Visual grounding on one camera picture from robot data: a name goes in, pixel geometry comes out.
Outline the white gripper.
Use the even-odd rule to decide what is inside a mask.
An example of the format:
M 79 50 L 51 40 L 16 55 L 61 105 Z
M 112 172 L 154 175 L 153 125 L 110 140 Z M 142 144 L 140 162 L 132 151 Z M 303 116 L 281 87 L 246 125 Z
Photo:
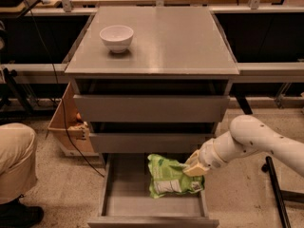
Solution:
M 206 175 L 209 169 L 215 170 L 226 166 L 227 162 L 219 154 L 220 148 L 221 144 L 218 139 L 213 138 L 205 142 L 200 150 L 197 149 L 187 159 L 183 173 L 189 177 L 198 177 Z

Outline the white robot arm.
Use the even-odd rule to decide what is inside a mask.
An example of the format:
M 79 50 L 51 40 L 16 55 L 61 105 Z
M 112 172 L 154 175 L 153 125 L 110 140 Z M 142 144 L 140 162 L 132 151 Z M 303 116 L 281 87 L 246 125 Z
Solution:
M 188 158 L 183 173 L 189 177 L 203 176 L 234 159 L 258 152 L 269 153 L 304 176 L 304 143 L 276 133 L 251 115 L 235 117 L 227 132 L 205 142 Z

